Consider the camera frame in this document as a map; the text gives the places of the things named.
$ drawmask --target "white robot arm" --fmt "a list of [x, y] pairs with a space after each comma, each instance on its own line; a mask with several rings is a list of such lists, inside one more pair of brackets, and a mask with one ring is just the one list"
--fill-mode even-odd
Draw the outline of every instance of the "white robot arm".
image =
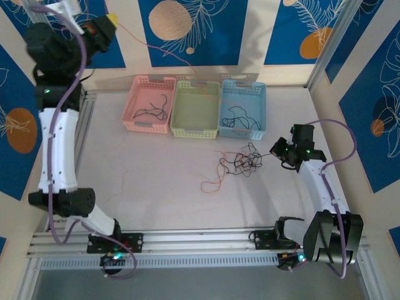
[[[44, 137], [49, 135], [50, 122], [51, 118], [53, 117], [54, 110], [54, 108], [45, 108], [43, 111], [39, 112], [42, 136]], [[78, 183], [76, 181], [74, 165], [75, 129], [78, 116], [79, 113], [73, 109], [67, 109], [64, 112], [60, 112], [56, 121], [56, 135], [52, 139], [52, 191], [54, 195], [59, 195], [60, 192], [65, 193], [66, 198], [68, 198], [68, 195], [76, 196], [78, 191]], [[49, 140], [46, 138], [43, 139], [42, 173], [38, 187], [39, 190], [45, 195], [47, 195], [49, 192], [47, 175], [48, 141]], [[91, 199], [93, 194], [94, 192], [91, 190], [90, 193], [87, 194], [88, 198], [80, 199], [80, 203], [78, 205], [80, 208], [82, 208], [81, 212], [84, 212], [83, 216], [71, 215], [71, 218], [79, 219], [85, 222], [90, 228], [93, 228], [96, 232], [110, 236], [113, 234], [115, 221], [114, 219], [108, 217], [97, 205], [95, 205], [95, 199]]]
[[341, 263], [344, 256], [339, 233], [340, 214], [344, 226], [346, 263], [351, 264], [356, 260], [364, 223], [361, 216], [351, 214], [340, 199], [326, 169], [324, 153], [314, 149], [313, 131], [312, 125], [295, 124], [291, 129], [292, 140], [288, 142], [281, 137], [270, 151], [282, 161], [282, 165], [288, 164], [302, 177], [315, 211], [310, 224], [301, 219], [282, 217], [281, 237], [301, 245], [308, 261]]

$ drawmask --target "metal strip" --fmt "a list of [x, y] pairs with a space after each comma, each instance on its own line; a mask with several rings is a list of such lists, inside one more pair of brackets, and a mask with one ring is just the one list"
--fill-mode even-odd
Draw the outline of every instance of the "metal strip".
[[[152, 255], [195, 255], [195, 254], [249, 254], [279, 253], [280, 250], [256, 250], [249, 240], [250, 232], [255, 229], [212, 229], [207, 231], [141, 231], [144, 233], [142, 254]], [[88, 237], [86, 232], [72, 234], [69, 242], [57, 246], [50, 232], [37, 232], [32, 237], [28, 257], [61, 257], [86, 254]]]
[[347, 28], [349, 27], [351, 21], [357, 10], [359, 9], [363, 0], [352, 0], [347, 1], [342, 13], [338, 17], [335, 25], [333, 26], [332, 34], [328, 37], [328, 40], [323, 47], [321, 54], [317, 58], [314, 69], [311, 72], [309, 79], [307, 80], [306, 87], [313, 91], [314, 85], [317, 83], [320, 76], [323, 75], [326, 66], [331, 60], [336, 48], [338, 47], [340, 41], [342, 40]]
[[381, 280], [383, 277], [380, 276], [376, 262], [373, 259], [372, 250], [369, 249], [368, 245], [363, 244], [366, 243], [365, 238], [361, 240], [361, 243], [357, 253], [357, 263], [369, 298], [373, 300], [390, 299], [386, 284]]
[[[138, 269], [162, 268], [218, 268], [277, 266], [278, 256], [275, 253], [233, 254], [233, 255], [185, 255], [185, 256], [137, 256]], [[41, 270], [88, 270], [100, 269], [100, 257], [62, 257], [43, 259]], [[127, 259], [110, 269], [131, 269], [133, 260]]]
[[12, 300], [32, 299], [41, 264], [41, 258], [31, 258], [27, 260], [24, 276], [21, 278], [19, 287], [16, 289]]
[[93, 115], [94, 102], [97, 98], [96, 93], [88, 93], [86, 99], [82, 104], [81, 112], [79, 113], [79, 120], [75, 131], [75, 173], [79, 171], [81, 158], [84, 149], [86, 136], [88, 135], [90, 122]]

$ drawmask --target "black string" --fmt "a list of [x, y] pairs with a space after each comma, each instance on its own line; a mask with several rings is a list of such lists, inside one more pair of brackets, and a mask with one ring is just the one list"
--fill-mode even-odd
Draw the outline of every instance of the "black string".
[[165, 95], [165, 94], [161, 94], [161, 95], [165, 97], [165, 102], [164, 102], [164, 104], [162, 105], [161, 108], [158, 108], [158, 107], [154, 106], [153, 103], [150, 102], [150, 105], [151, 105], [153, 108], [152, 108], [152, 109], [138, 109], [138, 110], [136, 111], [135, 115], [133, 116], [133, 119], [134, 119], [134, 118], [137, 118], [137, 117], [139, 117], [139, 116], [142, 116], [143, 114], [149, 114], [149, 115], [151, 115], [151, 116], [154, 116], [154, 117], [156, 117], [156, 118], [157, 118], [158, 120], [160, 120], [160, 121], [163, 121], [163, 120], [168, 119], [168, 114], [167, 114], [167, 112], [164, 110], [164, 107], [165, 107], [165, 105], [166, 105], [167, 102], [168, 102], [168, 98], [167, 98], [167, 95]]
[[[271, 155], [270, 153], [264, 155], [259, 154], [256, 147], [254, 147], [251, 142], [241, 149], [243, 150], [245, 148], [248, 149], [249, 154], [236, 153], [234, 161], [228, 161], [225, 157], [219, 160], [219, 163], [224, 166], [226, 174], [244, 175], [248, 178], [251, 173], [257, 171], [257, 168], [263, 166], [263, 156]], [[226, 164], [232, 164], [234, 171], [232, 172]]]
[[281, 167], [284, 168], [284, 169], [286, 169], [286, 170], [290, 170], [290, 171], [296, 170], [295, 167], [287, 167], [287, 166], [285, 166], [285, 165], [284, 165], [284, 162], [281, 163]]
[[81, 83], [81, 82], [83, 82], [83, 81], [89, 79], [90, 77], [92, 77], [93, 74], [94, 74], [94, 72], [95, 72], [95, 70], [96, 70], [96, 68], [94, 68], [94, 69], [92, 70], [92, 73], [90, 73], [89, 76], [86, 76], [85, 78], [82, 78], [81, 80], [79, 80], [79, 82]]
[[[236, 117], [236, 114], [235, 114], [235, 112], [233, 111], [234, 108], [239, 108], [239, 109], [243, 110], [243, 111], [244, 111], [244, 115], [245, 115], [246, 117], [241, 117], [241, 116]], [[246, 129], [252, 129], [253, 126], [256, 125], [256, 126], [257, 126], [257, 129], [258, 129], [258, 130], [261, 130], [261, 124], [260, 124], [260, 122], [256, 121], [256, 120], [255, 120], [254, 118], [252, 118], [252, 117], [249, 117], [249, 116], [248, 116], [248, 112], [247, 112], [243, 107], [241, 107], [241, 106], [232, 106], [232, 107], [230, 107], [230, 108], [228, 109], [228, 111], [230, 111], [231, 113], [233, 113], [233, 117], [232, 117], [232, 118], [227, 118], [227, 117], [223, 118], [223, 119], [221, 120], [222, 125], [224, 125], [224, 126], [226, 126], [226, 127], [229, 127], [229, 128], [233, 128], [233, 127], [235, 127], [236, 121], [239, 121], [239, 122], [243, 125], [243, 127], [246, 128]]]
[[251, 243], [253, 243], [253, 244], [255, 244], [256, 243], [256, 239], [251, 239], [251, 235], [254, 235], [254, 231], [251, 231], [250, 233], [249, 233], [249, 241], [251, 242]]

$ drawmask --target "white table surface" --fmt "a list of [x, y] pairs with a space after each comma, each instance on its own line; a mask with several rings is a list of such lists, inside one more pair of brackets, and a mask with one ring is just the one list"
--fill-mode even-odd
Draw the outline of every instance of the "white table surface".
[[[314, 216], [302, 179], [273, 157], [249, 178], [227, 175], [221, 190], [205, 194], [202, 181], [217, 179], [220, 151], [239, 152], [244, 139], [181, 139], [169, 134], [128, 131], [121, 115], [128, 92], [97, 95], [79, 167], [80, 187], [94, 188], [96, 204], [123, 230], [249, 228], [273, 226], [280, 216]], [[269, 152], [293, 124], [316, 120], [309, 91], [302, 87], [267, 88], [267, 132], [253, 141]], [[331, 155], [319, 125], [316, 149]], [[344, 199], [334, 167], [329, 170]]]

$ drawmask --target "white plastic casing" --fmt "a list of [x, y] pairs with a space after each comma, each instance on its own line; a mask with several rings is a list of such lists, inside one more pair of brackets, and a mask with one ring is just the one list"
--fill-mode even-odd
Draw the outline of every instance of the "white plastic casing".
[[[48, 138], [54, 110], [55, 108], [45, 108], [43, 112], [39, 112], [43, 136], [43, 162], [39, 189], [44, 194], [49, 192]], [[52, 190], [54, 194], [58, 194], [60, 189], [65, 189], [69, 193], [78, 188], [74, 165], [75, 128], [78, 116], [79, 113], [77, 111], [67, 109], [66, 112], [60, 112], [57, 117], [54, 130], [55, 137], [52, 139]]]
[[92, 212], [87, 217], [69, 217], [66, 227], [69, 228], [70, 225], [73, 223], [72, 220], [76, 219], [81, 220], [97, 233], [105, 234], [106, 236], [110, 236], [113, 234], [115, 225], [114, 219], [111, 219], [105, 213], [103, 213], [103, 211], [97, 205], [94, 205]]
[[[321, 169], [325, 166], [326, 162], [310, 159], [309, 161], [304, 161], [299, 170], [299, 174], [304, 180], [307, 186], [308, 193], [310, 195], [312, 205], [315, 211], [328, 210], [333, 214], [336, 214], [335, 208], [333, 207], [331, 196], [329, 195], [328, 189], [321, 176]], [[341, 214], [345, 214], [349, 211], [348, 206], [340, 199], [338, 192], [336, 191], [331, 177], [329, 176], [328, 170], [324, 170], [325, 178], [327, 179], [330, 188], [334, 194], [334, 198], [339, 206]]]
[[[331, 177], [329, 176], [328, 170], [324, 170], [322, 173], [325, 174], [329, 187], [332, 189], [334, 194], [333, 202], [325, 182], [323, 181], [321, 169], [325, 164], [326, 162], [317, 159], [304, 161], [300, 166], [299, 174], [307, 186], [315, 212], [328, 210], [332, 214], [336, 214], [336, 210], [333, 206], [333, 202], [335, 202], [339, 206], [340, 213], [345, 214], [346, 211], [349, 211], [349, 208], [343, 200], [340, 199]], [[308, 226], [309, 224], [302, 220], [286, 220], [284, 224], [284, 235], [288, 239], [303, 245], [304, 235], [306, 234]]]

